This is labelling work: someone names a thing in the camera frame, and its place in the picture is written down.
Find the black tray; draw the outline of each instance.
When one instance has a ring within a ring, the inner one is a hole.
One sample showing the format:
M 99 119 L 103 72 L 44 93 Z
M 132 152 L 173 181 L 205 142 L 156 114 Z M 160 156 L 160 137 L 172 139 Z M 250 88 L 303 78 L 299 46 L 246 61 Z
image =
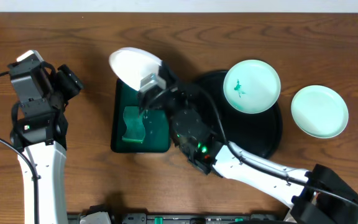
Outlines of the black tray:
M 275 103 L 267 111 L 258 114 L 245 114 L 234 109 L 223 93 L 223 81 L 227 70 L 210 72 L 195 81 L 215 100 L 221 115 L 224 132 L 229 141 L 257 156 L 268 159 L 278 147 L 283 133 L 280 108 Z M 206 99 L 200 99 L 198 108 L 203 121 L 220 133 L 216 116 Z

